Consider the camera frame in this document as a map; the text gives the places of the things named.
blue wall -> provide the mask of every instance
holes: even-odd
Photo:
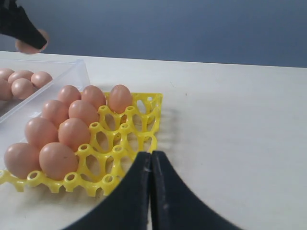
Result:
[[[19,3],[49,32],[47,53],[307,67],[307,0]]]

clear plastic container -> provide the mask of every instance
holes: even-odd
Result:
[[[40,115],[43,104],[56,99],[60,89],[65,85],[73,85],[82,91],[90,84],[85,62],[48,62],[24,60],[0,60],[0,68],[12,70],[27,69],[32,72],[46,71],[53,81],[36,91],[22,102],[8,103],[0,112],[0,169],[4,169],[3,155],[7,147],[13,143],[25,141],[24,127],[33,117]]]

white table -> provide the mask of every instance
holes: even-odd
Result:
[[[244,229],[307,229],[307,69],[9,52],[0,58],[84,59],[91,84],[104,91],[120,83],[162,92],[159,149],[202,201]],[[12,191],[0,193],[3,230],[60,229],[100,201],[81,190]]]

